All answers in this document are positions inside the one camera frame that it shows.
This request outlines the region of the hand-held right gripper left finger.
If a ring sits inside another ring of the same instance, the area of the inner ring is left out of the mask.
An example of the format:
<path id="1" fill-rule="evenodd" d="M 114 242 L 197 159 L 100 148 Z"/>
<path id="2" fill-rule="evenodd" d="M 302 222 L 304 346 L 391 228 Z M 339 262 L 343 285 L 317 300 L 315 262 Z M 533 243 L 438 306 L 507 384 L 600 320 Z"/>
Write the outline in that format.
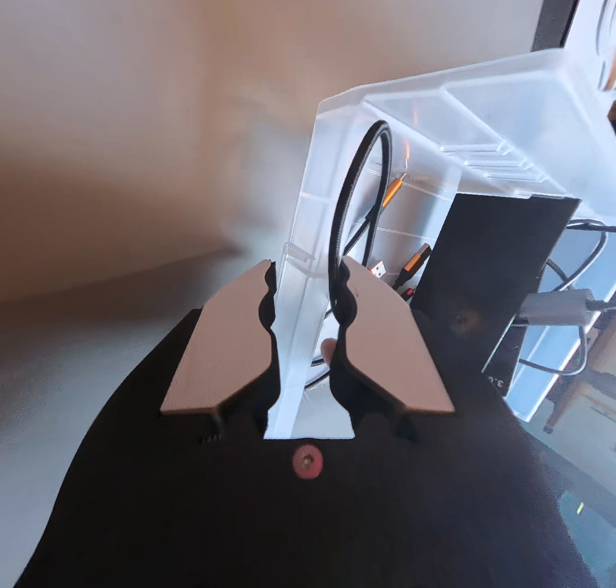
<path id="1" fill-rule="evenodd" d="M 276 289 L 275 262 L 263 260 L 204 304 L 162 415 L 207 414 L 224 428 L 232 413 L 246 411 L 256 428 L 267 428 L 281 391 Z"/>

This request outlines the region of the black bin divider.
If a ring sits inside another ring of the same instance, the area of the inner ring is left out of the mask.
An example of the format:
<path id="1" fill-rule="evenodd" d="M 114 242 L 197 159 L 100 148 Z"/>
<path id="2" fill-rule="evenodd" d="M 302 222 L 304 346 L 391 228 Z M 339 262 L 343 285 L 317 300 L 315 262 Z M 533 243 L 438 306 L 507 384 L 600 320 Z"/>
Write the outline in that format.
<path id="1" fill-rule="evenodd" d="M 410 302 L 446 382 L 482 373 L 579 205 L 455 196 Z"/>

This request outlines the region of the black usb hub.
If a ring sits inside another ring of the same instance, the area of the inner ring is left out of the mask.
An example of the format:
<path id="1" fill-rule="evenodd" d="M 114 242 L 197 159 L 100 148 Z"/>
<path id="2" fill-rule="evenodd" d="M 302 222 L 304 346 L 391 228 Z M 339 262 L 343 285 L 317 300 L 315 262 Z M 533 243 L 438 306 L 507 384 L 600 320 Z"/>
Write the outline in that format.
<path id="1" fill-rule="evenodd" d="M 527 329 L 525 327 L 510 327 L 500 340 L 490 361 L 483 370 L 485 378 L 503 398 L 509 393 L 526 333 Z"/>

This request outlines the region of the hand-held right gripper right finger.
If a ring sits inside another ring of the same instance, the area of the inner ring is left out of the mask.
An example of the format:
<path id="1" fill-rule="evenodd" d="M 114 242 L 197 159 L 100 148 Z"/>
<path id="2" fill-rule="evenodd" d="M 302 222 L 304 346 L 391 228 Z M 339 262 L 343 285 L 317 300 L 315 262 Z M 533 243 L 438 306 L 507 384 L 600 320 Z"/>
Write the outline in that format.
<path id="1" fill-rule="evenodd" d="M 369 415 L 391 434 L 417 440 L 413 417 L 448 416 L 455 407 L 418 324 L 404 300 L 349 256 L 333 285 L 339 325 L 330 362 L 330 390 L 355 433 Z"/>

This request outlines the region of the clear plastic bin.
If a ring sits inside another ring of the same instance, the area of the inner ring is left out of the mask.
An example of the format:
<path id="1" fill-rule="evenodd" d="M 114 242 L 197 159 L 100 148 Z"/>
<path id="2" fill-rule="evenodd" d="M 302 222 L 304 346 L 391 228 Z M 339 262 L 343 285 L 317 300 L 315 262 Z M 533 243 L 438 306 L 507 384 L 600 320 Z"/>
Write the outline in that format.
<path id="1" fill-rule="evenodd" d="M 611 98 L 563 49 L 366 84 L 324 99 L 288 241 L 277 263 L 273 325 L 281 396 L 267 438 L 288 439 L 317 368 L 329 307 L 327 253 L 336 201 L 372 123 L 392 130 L 392 177 L 403 184 L 383 212 L 373 258 L 394 274 L 434 245 L 458 193 L 580 201 L 576 216 L 615 224 Z"/>

